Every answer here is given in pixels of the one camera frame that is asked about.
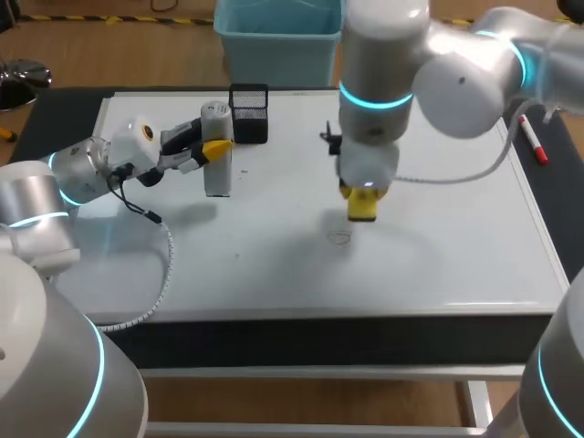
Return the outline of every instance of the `yellow and black tape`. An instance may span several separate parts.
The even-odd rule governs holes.
[[[158,23],[162,25],[189,25],[189,26],[212,26],[214,21],[206,18],[163,18],[156,16],[20,16],[20,21],[103,21],[113,25],[121,22],[131,23]],[[469,27],[474,20],[464,20],[459,18],[441,19],[447,25]],[[557,23],[570,23],[569,18],[562,16],[556,18]]]
[[[163,25],[212,26],[213,20],[204,18],[164,18],[155,16],[20,16],[22,22],[32,21],[102,21],[113,25],[120,22],[158,23]]]
[[[446,25],[454,25],[459,27],[469,27],[475,20],[463,20],[460,18],[443,18],[440,20]],[[571,23],[570,19],[566,16],[560,16],[554,20],[556,23]]]

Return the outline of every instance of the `cable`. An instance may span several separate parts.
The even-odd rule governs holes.
[[[116,191],[113,189],[113,184],[111,183],[111,181],[114,177],[118,178],[118,183],[120,185],[120,194],[117,194]],[[118,199],[120,199],[124,203],[126,208],[128,208],[128,210],[130,210],[131,212],[133,212],[135,214],[139,214],[141,216],[146,217],[150,221],[159,225],[162,228],[162,230],[164,230],[164,232],[166,233],[167,240],[168,240],[168,264],[166,266],[166,277],[164,278],[164,283],[162,284],[162,288],[161,288],[160,293],[158,294],[158,298],[156,299],[156,302],[152,305],[152,307],[147,312],[143,313],[139,317],[132,319],[130,321],[122,322],[120,324],[112,324],[109,326],[98,326],[98,329],[104,333],[110,333],[112,331],[119,331],[119,330],[128,329],[130,327],[136,326],[137,324],[140,324],[140,323],[144,322],[145,320],[149,319],[152,315],[154,315],[154,313],[156,312],[156,310],[158,309],[158,307],[160,306],[160,304],[162,303],[162,301],[166,297],[166,293],[168,292],[168,289],[170,288],[171,280],[172,280],[172,271],[173,271],[173,265],[174,265],[174,239],[172,238],[171,230],[168,227],[168,225],[162,221],[162,219],[159,215],[157,215],[156,213],[154,213],[152,211],[147,212],[146,210],[139,207],[135,203],[131,203],[130,201],[128,201],[128,199],[126,198],[126,193],[124,192],[124,189],[123,189],[123,184],[124,184],[125,179],[126,179],[126,177],[123,175],[123,173],[115,172],[115,171],[110,173],[108,175],[108,177],[106,178],[106,183],[108,185],[109,191],[112,192]]]
[[[176,7],[179,5],[179,0],[174,0],[174,4],[170,5],[169,7],[163,8],[163,9],[159,9],[156,6],[154,6],[154,0],[150,0],[150,10],[152,12],[170,12],[173,9],[176,9]]]
[[[513,146],[513,140],[515,139],[517,132],[519,131],[519,117],[521,114],[525,113],[529,107],[533,107],[537,105],[539,101],[537,99],[529,99],[523,102],[521,105],[517,107],[513,116],[511,117],[511,123],[509,124],[509,131],[507,132],[507,138],[505,141],[505,146],[501,153],[496,158],[495,162],[487,169],[482,172],[476,173],[474,175],[465,176],[462,178],[450,178],[444,180],[426,180],[423,178],[412,178],[409,176],[401,176],[397,175],[394,178],[394,181],[401,181],[403,183],[418,183],[418,184],[436,184],[436,185],[449,185],[449,184],[459,184],[459,183],[470,183],[472,181],[480,180],[485,178],[486,176],[490,175],[494,171],[496,171],[499,166],[505,160],[505,157],[511,150],[511,146]]]

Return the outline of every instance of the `blue plastic bin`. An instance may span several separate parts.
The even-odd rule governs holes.
[[[345,0],[218,0],[232,82],[270,87],[331,85]]]

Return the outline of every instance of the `black cable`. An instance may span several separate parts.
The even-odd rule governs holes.
[[[114,177],[118,178],[118,184],[120,186],[120,194],[116,193],[116,191],[113,188],[113,184],[111,183],[111,180]],[[119,174],[117,171],[110,173],[108,175],[108,177],[106,178],[106,184],[108,185],[108,190],[116,198],[118,198],[120,201],[122,201],[128,210],[130,210],[132,213],[144,216],[147,219],[154,222],[155,224],[160,225],[162,223],[162,218],[159,215],[157,215],[152,210],[146,211],[142,207],[140,207],[139,205],[136,205],[135,203],[131,203],[130,201],[128,201],[128,198],[126,197],[126,193],[124,192],[124,182],[125,181],[126,181],[126,176],[123,174]]]
[[[179,5],[179,0],[174,0],[174,5],[171,5],[167,8],[159,9],[154,5],[154,2],[155,0],[150,0],[150,10],[152,12],[170,12]]]

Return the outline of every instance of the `black stool base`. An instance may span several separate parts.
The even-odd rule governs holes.
[[[0,70],[0,111],[15,110],[33,102],[37,90],[48,88],[51,80],[50,70],[36,61],[8,61]]]

